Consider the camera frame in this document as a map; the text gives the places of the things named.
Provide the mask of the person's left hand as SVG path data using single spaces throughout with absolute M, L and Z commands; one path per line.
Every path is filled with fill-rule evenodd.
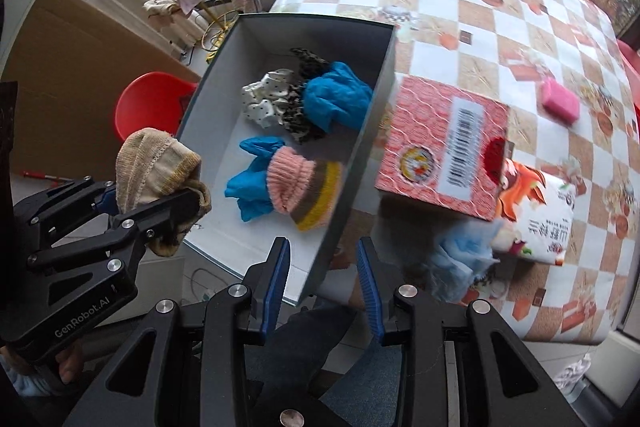
M 40 399 L 84 391 L 84 351 L 79 341 L 55 357 L 58 377 L 46 375 L 44 367 L 29 364 L 8 347 L 1 347 L 1 365 L 13 389 L 22 399 Z

